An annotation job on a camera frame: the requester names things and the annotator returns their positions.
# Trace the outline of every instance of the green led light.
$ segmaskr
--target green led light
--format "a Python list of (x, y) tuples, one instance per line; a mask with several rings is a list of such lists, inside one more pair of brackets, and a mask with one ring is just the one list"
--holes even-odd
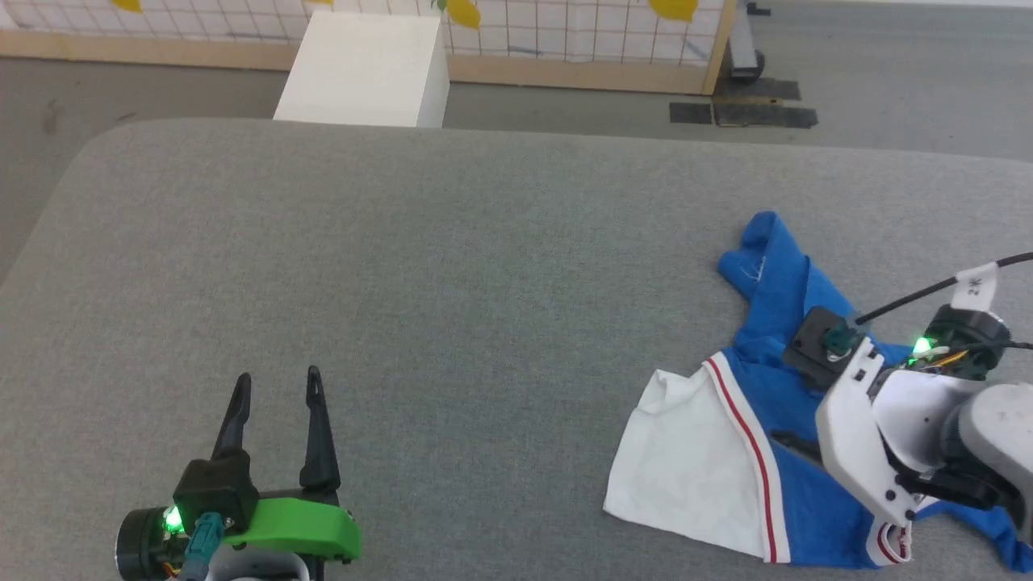
[(918, 341), (914, 344), (914, 349), (911, 353), (926, 353), (933, 348), (933, 343), (925, 337), (920, 337)]
[(165, 530), (171, 533), (183, 532), (183, 517), (180, 516), (180, 510), (173, 507), (168, 514), (165, 515)]

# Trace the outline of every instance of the blue fabric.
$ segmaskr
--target blue fabric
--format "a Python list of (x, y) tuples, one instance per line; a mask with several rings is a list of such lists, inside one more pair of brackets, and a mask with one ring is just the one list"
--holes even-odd
[[(741, 247), (725, 253), (718, 270), (750, 301), (746, 324), (732, 347), (723, 353), (757, 420), (768, 433), (791, 430), (817, 440), (814, 414), (821, 396), (808, 390), (800, 374), (782, 362), (782, 351), (812, 307), (823, 306), (843, 316), (853, 308), (801, 252), (775, 212), (753, 217)], [(879, 347), (889, 365), (910, 354), (904, 345)], [(777, 444), (772, 449), (781, 477), (792, 562), (875, 568), (866, 549), (872, 514), (820, 468)], [(1002, 509), (984, 512), (937, 502), (918, 518), (938, 513), (948, 513), (991, 539), (1012, 570), (1033, 569), (1033, 551), (1015, 539)]]

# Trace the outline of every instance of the red stripe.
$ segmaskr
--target red stripe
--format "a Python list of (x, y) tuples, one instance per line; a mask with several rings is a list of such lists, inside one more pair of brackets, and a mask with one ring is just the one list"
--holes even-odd
[(882, 554), (885, 555), (886, 558), (893, 561), (895, 564), (900, 564), (902, 561), (896, 556), (894, 556), (894, 554), (889, 552), (889, 549), (886, 548), (886, 544), (882, 542), (882, 533), (886, 530), (887, 524), (888, 523), (883, 523), (882, 528), (879, 529), (879, 534), (878, 534), (879, 550), (882, 551)]
[(739, 426), (746, 433), (746, 437), (750, 439), (753, 454), (756, 455), (757, 464), (760, 465), (760, 481), (764, 487), (764, 517), (768, 519), (768, 545), (771, 550), (772, 562), (778, 562), (778, 551), (775, 549), (775, 524), (772, 521), (771, 485), (768, 483), (768, 468), (764, 466), (764, 459), (760, 455), (760, 447), (757, 446), (757, 440), (753, 438), (753, 433), (746, 425), (746, 421), (739, 414), (739, 409), (735, 409), (735, 404), (731, 401), (731, 396), (728, 395), (728, 388), (724, 385), (724, 378), (721, 376), (721, 371), (717, 368), (717, 364), (714, 363), (714, 358), (708, 359), (707, 363), (711, 364), (711, 368), (714, 369), (714, 374), (717, 375), (717, 383), (721, 386), (721, 392), (724, 394), (724, 400), (728, 403), (728, 409), (731, 409), (731, 415), (735, 417)]

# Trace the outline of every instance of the wooden frame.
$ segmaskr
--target wooden frame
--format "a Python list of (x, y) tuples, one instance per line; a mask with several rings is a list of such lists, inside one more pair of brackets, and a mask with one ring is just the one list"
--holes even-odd
[[(448, 74), (462, 83), (711, 95), (734, 17), (735, 0), (725, 0), (707, 67), (448, 55)], [(0, 56), (6, 57), (290, 70), (296, 55), (294, 44), (0, 30)]]

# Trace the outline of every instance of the green bracket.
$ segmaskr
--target green bracket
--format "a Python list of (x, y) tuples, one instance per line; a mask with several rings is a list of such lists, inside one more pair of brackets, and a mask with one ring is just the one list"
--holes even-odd
[(358, 525), (344, 509), (300, 498), (258, 500), (251, 527), (222, 543), (326, 559), (357, 559), (362, 552)]

